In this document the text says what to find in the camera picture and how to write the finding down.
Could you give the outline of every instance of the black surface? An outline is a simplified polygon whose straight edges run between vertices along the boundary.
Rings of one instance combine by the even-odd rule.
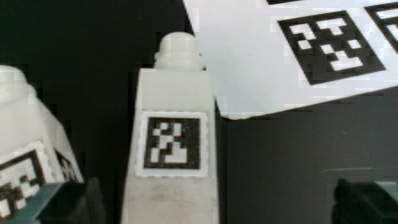
[[[398,177],[398,89],[226,124],[228,224],[331,224],[338,179]]]
[[[136,81],[162,36],[187,30],[182,1],[0,2],[0,64],[27,74],[66,126],[84,176],[120,223]]]

